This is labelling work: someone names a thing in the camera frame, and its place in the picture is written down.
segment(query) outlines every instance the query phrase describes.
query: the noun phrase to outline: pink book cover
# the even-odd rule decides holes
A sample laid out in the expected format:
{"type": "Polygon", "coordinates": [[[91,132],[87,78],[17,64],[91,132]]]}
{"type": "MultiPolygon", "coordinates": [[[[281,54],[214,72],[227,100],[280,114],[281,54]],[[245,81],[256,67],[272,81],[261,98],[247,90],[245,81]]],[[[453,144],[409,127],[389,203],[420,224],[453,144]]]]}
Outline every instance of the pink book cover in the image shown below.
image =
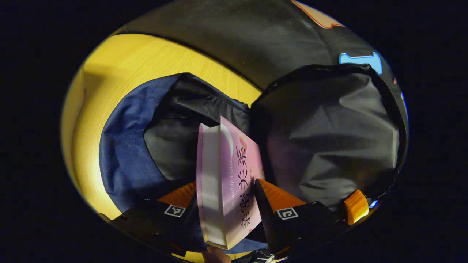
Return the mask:
{"type": "MultiPolygon", "coordinates": [[[[223,116],[220,117],[220,146],[221,146],[221,193],[223,214],[225,219],[225,235],[227,249],[232,248],[247,236],[260,222],[260,212],[253,194],[255,179],[264,179],[260,149],[252,139],[247,137],[223,116]]],[[[200,142],[203,135],[198,137],[198,154],[201,155],[200,142]]],[[[197,194],[201,195],[203,186],[197,181],[197,194]]],[[[198,199],[199,208],[202,207],[201,198],[198,199]]],[[[200,214],[202,230],[203,211],[200,214]]]]}

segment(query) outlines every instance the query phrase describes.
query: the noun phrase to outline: black fabric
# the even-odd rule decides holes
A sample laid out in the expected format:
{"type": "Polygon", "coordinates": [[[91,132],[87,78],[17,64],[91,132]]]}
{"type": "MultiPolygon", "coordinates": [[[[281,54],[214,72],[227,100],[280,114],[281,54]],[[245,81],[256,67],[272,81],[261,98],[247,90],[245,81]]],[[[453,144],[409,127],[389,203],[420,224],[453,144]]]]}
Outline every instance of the black fabric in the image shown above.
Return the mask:
{"type": "Polygon", "coordinates": [[[248,111],[225,94],[184,74],[164,96],[143,138],[162,176],[176,186],[195,180],[198,127],[219,125],[223,116],[249,133],[248,111]]]}
{"type": "MultiPolygon", "coordinates": [[[[180,0],[127,23],[120,33],[160,36],[207,54],[265,90],[305,65],[335,65],[338,56],[378,52],[351,29],[325,29],[290,0],[180,0]]],[[[384,57],[382,74],[405,125],[406,106],[384,57]]]]}
{"type": "Polygon", "coordinates": [[[266,179],[333,211],[383,177],[387,190],[404,156],[405,130],[388,114],[395,102],[388,105],[373,80],[385,85],[368,65],[307,66],[269,87],[252,104],[250,130],[266,179]]]}

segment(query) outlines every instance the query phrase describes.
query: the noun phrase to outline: wooden table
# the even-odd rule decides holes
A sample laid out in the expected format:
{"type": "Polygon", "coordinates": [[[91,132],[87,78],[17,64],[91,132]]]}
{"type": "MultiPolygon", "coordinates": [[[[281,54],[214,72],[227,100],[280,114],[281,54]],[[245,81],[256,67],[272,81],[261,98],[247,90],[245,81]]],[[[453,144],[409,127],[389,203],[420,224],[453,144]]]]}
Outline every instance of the wooden table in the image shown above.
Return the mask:
{"type": "MultiPolygon", "coordinates": [[[[249,106],[260,95],[250,82],[212,58],[147,35],[125,34],[107,38],[78,71],[64,106],[63,152],[73,183],[96,212],[110,219],[121,214],[106,193],[99,170],[99,141],[111,112],[140,84],[182,72],[200,77],[249,106]]],[[[187,252],[185,259],[203,262],[200,253],[187,252]]]]}

